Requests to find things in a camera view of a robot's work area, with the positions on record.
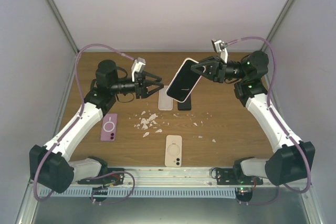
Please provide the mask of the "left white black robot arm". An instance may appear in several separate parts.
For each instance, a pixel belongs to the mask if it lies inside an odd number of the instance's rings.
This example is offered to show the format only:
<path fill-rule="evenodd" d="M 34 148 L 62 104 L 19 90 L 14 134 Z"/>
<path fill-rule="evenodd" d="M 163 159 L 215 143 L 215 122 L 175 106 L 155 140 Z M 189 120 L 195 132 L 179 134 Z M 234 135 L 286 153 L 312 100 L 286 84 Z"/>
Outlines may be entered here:
<path fill-rule="evenodd" d="M 120 70 L 122 68 L 112 60 L 101 61 L 90 90 L 82 97 L 82 104 L 72 119 L 45 145 L 31 148 L 29 168 L 35 197 L 38 197 L 38 185 L 63 193 L 72 183 L 83 179 L 92 179 L 96 184 L 107 181 L 108 171 L 98 158 L 71 162 L 75 149 L 110 111 L 118 94 L 133 94 L 136 99 L 145 99 L 164 87 L 161 77 L 144 71 L 141 58 L 134 61 L 130 77 L 120 78 Z"/>

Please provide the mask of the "beige phone with ring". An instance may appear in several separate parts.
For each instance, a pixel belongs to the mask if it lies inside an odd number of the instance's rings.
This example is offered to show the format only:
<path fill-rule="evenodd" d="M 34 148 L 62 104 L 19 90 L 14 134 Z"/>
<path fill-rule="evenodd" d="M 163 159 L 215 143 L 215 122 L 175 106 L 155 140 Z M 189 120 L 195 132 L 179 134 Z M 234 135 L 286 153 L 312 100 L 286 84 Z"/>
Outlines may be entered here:
<path fill-rule="evenodd" d="M 165 146 L 166 167 L 181 167 L 182 165 L 182 137 L 179 135 L 167 135 Z"/>

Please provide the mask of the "beige phone case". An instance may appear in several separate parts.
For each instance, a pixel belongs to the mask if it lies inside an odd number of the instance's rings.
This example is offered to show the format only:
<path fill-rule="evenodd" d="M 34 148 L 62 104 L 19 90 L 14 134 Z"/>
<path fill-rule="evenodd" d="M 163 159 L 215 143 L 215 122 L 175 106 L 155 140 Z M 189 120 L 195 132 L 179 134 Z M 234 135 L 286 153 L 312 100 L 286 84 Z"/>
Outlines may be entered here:
<path fill-rule="evenodd" d="M 173 99 L 166 94 L 166 90 L 167 87 L 164 86 L 164 88 L 159 91 L 158 109 L 160 111 L 173 110 Z"/>

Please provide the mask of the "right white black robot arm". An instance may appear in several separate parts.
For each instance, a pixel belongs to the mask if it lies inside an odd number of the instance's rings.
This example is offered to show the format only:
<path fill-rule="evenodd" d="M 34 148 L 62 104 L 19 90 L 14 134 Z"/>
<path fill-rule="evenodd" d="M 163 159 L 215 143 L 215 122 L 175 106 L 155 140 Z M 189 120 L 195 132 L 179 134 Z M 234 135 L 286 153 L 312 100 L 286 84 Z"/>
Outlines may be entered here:
<path fill-rule="evenodd" d="M 236 98 L 257 120 L 271 145 L 270 159 L 248 157 L 235 161 L 232 176 L 237 184 L 243 185 L 253 176 L 266 178 L 275 186 L 304 178 L 311 182 L 315 147 L 303 142 L 274 107 L 270 90 L 261 80 L 268 72 L 268 64 L 268 55 L 255 51 L 241 61 L 208 57 L 192 65 L 191 71 L 218 83 L 236 79 Z"/>

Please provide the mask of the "black smartphone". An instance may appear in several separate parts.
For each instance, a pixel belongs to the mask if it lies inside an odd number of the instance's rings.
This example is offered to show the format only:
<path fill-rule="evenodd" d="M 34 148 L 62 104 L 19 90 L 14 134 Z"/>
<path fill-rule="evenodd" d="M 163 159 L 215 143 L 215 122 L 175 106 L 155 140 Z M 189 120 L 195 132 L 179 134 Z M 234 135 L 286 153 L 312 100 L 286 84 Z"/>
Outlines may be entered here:
<path fill-rule="evenodd" d="M 184 102 L 178 102 L 177 109 L 179 111 L 190 111 L 192 109 L 191 96 L 189 96 Z"/>

